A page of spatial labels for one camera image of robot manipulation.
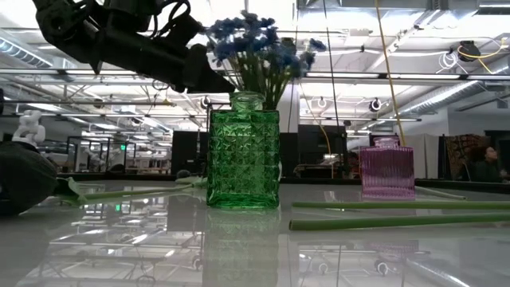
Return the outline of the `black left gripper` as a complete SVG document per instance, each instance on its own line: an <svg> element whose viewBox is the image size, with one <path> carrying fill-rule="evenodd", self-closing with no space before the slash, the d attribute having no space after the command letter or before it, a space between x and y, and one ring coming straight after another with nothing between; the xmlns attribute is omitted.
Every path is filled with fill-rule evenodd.
<svg viewBox="0 0 510 287"><path fill-rule="evenodd" d="M230 93L210 67L207 48L188 41L200 30L188 1L107 1L103 61L188 93Z"/></svg>

